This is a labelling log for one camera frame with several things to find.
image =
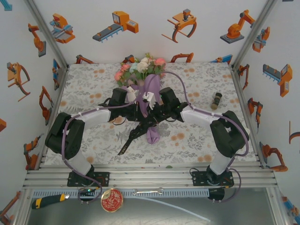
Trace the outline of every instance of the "screwdriver handle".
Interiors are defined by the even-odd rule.
[[[66,195],[65,194],[53,195],[53,196],[47,196],[47,197],[44,197],[44,198],[39,198],[39,199],[35,200],[32,203],[31,208],[33,210],[39,209],[39,208],[45,207],[47,205],[51,205],[53,203],[62,202],[65,199],[66,199]]]

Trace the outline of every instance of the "small bottle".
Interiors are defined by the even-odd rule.
[[[221,97],[222,97],[222,94],[217,92],[216,95],[215,95],[215,98],[214,98],[214,100],[213,100],[213,102],[210,106],[213,110],[216,110],[218,108]]]

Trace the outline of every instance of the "red lid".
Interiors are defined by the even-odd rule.
[[[102,194],[101,205],[107,212],[117,211],[123,204],[122,193],[116,189],[109,189]]]

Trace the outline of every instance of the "aluminum frame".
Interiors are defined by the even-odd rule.
[[[61,88],[59,92],[58,102],[61,100],[64,86],[67,79],[67,63],[59,50],[54,38],[44,22],[38,8],[33,0],[24,0],[28,6],[30,12],[36,19],[38,26],[44,32],[46,40],[59,57],[61,66],[65,69],[63,80],[61,82]],[[257,137],[253,131],[252,124],[250,122],[250,115],[247,111],[247,104],[243,95],[241,85],[237,75],[237,68],[249,50],[251,44],[255,40],[259,29],[268,17],[269,13],[275,6],[278,0],[267,0],[264,8],[262,9],[256,24],[250,32],[245,44],[243,45],[240,53],[234,62],[234,68],[232,71],[233,82],[238,94],[238,98],[241,102],[243,115],[246,125],[249,127],[251,133],[250,137],[254,147],[254,151],[257,153],[260,162],[234,162],[232,167],[236,168],[242,176],[242,188],[266,188],[266,192],[270,201],[270,206],[274,215],[274,221],[278,225],[289,224],[287,215],[285,215],[284,205],[280,201],[280,192],[277,186],[274,172],[270,169],[262,169],[265,167],[265,163],[262,160],[262,153],[260,151]],[[57,114],[59,104],[57,104],[53,110],[53,116],[50,119],[50,126],[54,122],[54,115]],[[65,166],[47,166],[44,165],[43,159],[45,159],[45,153],[47,148],[44,146],[40,157],[38,158],[36,170],[28,171],[24,186],[21,193],[21,198],[17,202],[15,207],[15,219],[13,225],[27,224],[30,211],[31,200],[35,189],[61,189],[66,186],[68,173],[70,170]],[[200,171],[206,170],[208,163],[194,163],[194,164],[176,164],[172,165],[172,169],[167,169],[167,165],[95,165],[95,171],[109,171],[110,187],[117,188],[200,188],[193,187],[188,170],[191,167],[196,167]],[[236,174],[233,174],[235,183],[238,183]]]

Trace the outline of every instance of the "flower bouquet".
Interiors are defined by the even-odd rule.
[[[136,101],[139,102],[141,112],[147,117],[148,103],[143,101],[143,93],[148,87],[148,92],[154,93],[155,100],[160,102],[160,79],[164,76],[165,60],[163,58],[154,59],[149,53],[142,60],[135,58],[135,63],[121,63],[121,69],[115,74],[114,79],[120,87],[131,86],[134,90],[142,91]],[[147,141],[154,144],[159,141],[159,134],[155,127],[150,127],[147,131]]]
[[[135,58],[135,63],[124,64],[121,63],[121,69],[115,74],[114,79],[117,81],[120,87],[129,86],[131,84],[143,85],[142,81],[145,81],[147,76],[151,74],[158,74],[165,70],[165,60],[163,58],[154,59],[149,53],[146,53],[146,57],[142,60]],[[135,79],[129,79],[131,76],[135,77],[139,83],[136,83]]]

